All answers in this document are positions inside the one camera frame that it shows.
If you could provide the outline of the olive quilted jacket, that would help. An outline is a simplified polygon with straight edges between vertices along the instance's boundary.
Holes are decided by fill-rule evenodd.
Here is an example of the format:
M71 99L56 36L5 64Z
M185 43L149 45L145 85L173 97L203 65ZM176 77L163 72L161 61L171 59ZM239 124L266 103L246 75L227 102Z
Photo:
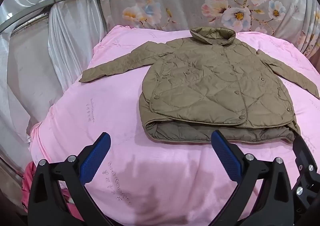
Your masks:
M85 70L80 82L148 67L139 113L146 134L169 143L226 139L294 141L300 133L288 80L313 96L317 86L226 28L192 28L188 38L145 42L129 54Z

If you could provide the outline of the magenta cloth under blanket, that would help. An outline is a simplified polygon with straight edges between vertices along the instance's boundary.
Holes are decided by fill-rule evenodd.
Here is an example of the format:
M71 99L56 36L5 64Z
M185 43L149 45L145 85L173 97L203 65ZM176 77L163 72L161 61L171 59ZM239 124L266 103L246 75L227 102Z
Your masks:
M28 203L29 203L29 196L30 196L30 190L31 190L31 185L33 182L33 177L36 172L36 166L34 162L30 162L26 168L25 172L23 174L23 179L22 179L22 199L21 203L22 206L25 210L25 212L28 212ZM68 189L61 189L61 192L63 194L63 197L67 203L67 206L72 214L77 219L83 220L80 213L78 212L71 195L68 191Z

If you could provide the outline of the pink bed blanket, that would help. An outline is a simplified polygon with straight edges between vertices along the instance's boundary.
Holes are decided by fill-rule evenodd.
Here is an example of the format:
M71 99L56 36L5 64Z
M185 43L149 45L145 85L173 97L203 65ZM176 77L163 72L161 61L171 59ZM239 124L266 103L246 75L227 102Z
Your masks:
M89 68L128 54L147 41L166 43L190 37L189 30L164 32L116 26L94 48ZM319 89L319 73L291 43L260 32L236 38L276 58L311 80ZM142 127L138 100L148 67L105 77L78 80L51 106L31 131L34 163L62 162L78 155L102 132L111 148L86 189L100 210L123 225L208 225L236 187L211 144L164 144L151 141ZM282 78L293 100L297 123L319 172L319 100ZM299 176L292 144L273 141L237 143L259 160L281 157L293 186Z

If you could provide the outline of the white satin curtain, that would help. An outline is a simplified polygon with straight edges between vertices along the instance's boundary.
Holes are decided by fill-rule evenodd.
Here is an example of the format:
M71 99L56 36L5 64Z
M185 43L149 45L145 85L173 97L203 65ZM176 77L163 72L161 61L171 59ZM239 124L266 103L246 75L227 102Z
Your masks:
M65 0L1 32L1 157L22 171L30 130L87 68L106 24L100 0Z

